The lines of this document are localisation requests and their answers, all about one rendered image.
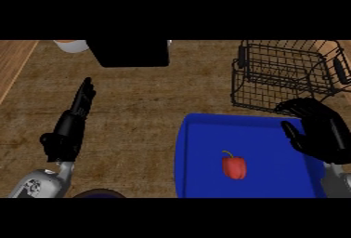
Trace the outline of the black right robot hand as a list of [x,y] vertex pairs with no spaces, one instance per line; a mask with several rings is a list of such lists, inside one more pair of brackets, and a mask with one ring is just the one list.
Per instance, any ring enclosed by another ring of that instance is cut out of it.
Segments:
[[311,98],[280,102],[274,111],[289,111],[301,119],[304,133],[281,121],[293,149],[327,164],[351,164],[351,130],[340,115]]

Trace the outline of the red bell pepper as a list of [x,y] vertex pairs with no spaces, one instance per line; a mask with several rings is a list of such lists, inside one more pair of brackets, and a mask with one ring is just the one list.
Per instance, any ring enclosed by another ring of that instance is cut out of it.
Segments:
[[231,179],[245,179],[246,162],[240,156],[234,156],[230,151],[224,151],[222,157],[224,175]]

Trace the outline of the black box appliance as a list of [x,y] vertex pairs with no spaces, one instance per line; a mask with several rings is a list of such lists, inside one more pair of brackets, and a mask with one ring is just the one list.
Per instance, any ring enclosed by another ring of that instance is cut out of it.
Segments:
[[165,39],[88,39],[87,46],[106,68],[165,67],[169,64]]

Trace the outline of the dark round object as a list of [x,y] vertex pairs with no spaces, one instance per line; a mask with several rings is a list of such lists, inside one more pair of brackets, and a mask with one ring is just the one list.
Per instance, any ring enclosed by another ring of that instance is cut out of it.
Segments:
[[75,198],[124,198],[124,195],[113,190],[93,189],[76,194]]

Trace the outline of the blue tray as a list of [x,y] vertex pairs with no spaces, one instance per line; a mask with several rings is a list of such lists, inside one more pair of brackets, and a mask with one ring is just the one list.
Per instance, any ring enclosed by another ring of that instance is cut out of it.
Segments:
[[[175,192],[181,198],[323,198],[323,162],[289,143],[281,121],[290,117],[191,113],[178,130]],[[224,175],[224,151],[246,162],[245,179]]]

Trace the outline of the white cup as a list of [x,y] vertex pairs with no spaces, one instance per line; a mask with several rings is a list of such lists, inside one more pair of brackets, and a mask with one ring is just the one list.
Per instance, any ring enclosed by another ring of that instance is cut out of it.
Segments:
[[88,44],[85,40],[73,40],[73,41],[54,40],[54,44],[68,53],[79,53],[88,50]]

